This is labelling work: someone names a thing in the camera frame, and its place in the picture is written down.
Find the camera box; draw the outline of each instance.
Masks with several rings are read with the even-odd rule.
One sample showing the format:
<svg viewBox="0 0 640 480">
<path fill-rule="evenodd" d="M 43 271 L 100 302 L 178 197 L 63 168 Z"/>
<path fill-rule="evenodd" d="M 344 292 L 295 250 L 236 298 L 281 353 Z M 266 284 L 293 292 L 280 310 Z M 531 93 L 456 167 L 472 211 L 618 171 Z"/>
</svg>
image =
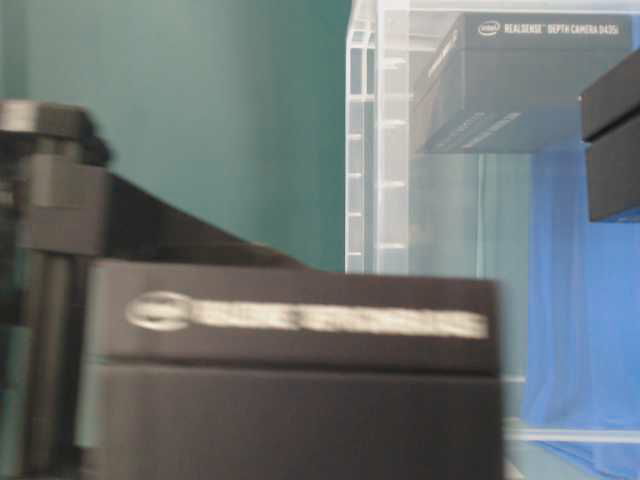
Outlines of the camera box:
<svg viewBox="0 0 640 480">
<path fill-rule="evenodd" d="M 502 478 L 496 302 L 487 281 L 97 262 L 87 470 Z"/>
<path fill-rule="evenodd" d="M 414 84 L 414 151 L 531 153 L 580 135 L 580 93 L 631 51 L 628 16 L 461 14 Z"/>
</svg>

